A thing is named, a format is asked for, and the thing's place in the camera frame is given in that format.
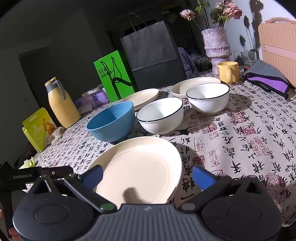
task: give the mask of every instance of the calligraphy tablecloth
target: calligraphy tablecloth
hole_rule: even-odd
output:
[[[207,71],[188,78],[201,76],[217,77]],[[170,87],[160,89],[159,98],[165,97],[173,97]],[[136,120],[131,133],[117,143],[134,137],[157,136],[174,144],[183,163],[181,183],[170,200],[176,206],[200,192],[192,179],[192,169],[194,165],[203,165],[216,175],[224,173],[238,179],[258,176],[282,212],[283,225],[293,223],[296,219],[295,90],[290,91],[285,101],[273,92],[266,93],[242,81],[230,85],[228,105],[212,116],[196,112],[188,100],[183,102],[184,119],[174,132],[153,135]],[[113,104],[94,110],[68,128],[55,145],[34,157],[38,165],[70,165],[75,173],[85,172],[115,144],[97,140],[85,126],[98,112]]]

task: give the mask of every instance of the suitcase handle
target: suitcase handle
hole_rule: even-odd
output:
[[[130,19],[130,15],[131,14],[134,14],[133,12],[130,12],[129,14],[128,14],[128,20],[130,21],[130,23],[131,23],[131,19]],[[142,22],[143,22],[143,24],[145,24],[145,22],[137,15],[137,14],[134,14],[138,19],[140,19]]]
[[[296,21],[282,17],[271,18],[269,20],[266,20],[265,23],[275,23],[276,21],[283,21],[291,24],[296,24]]]

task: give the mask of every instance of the doorway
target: doorway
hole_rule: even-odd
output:
[[[44,85],[56,75],[53,58],[50,58],[49,48],[24,53],[19,55],[19,59],[37,104],[40,108],[44,107],[47,110],[58,127],[61,126],[49,105],[48,94]]]

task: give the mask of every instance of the purple fabric lining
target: purple fabric lining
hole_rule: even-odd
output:
[[[254,81],[260,81],[266,85],[271,86],[272,88],[285,93],[288,85],[285,82],[279,81],[279,80],[270,80],[270,79],[266,79],[266,78],[262,78],[262,77],[251,77],[248,78],[249,80],[254,80]]]

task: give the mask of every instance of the pink ceramic vase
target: pink ceramic vase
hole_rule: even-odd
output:
[[[232,55],[224,28],[209,28],[202,31],[207,56],[211,58],[213,73],[219,74],[217,64],[229,61]]]

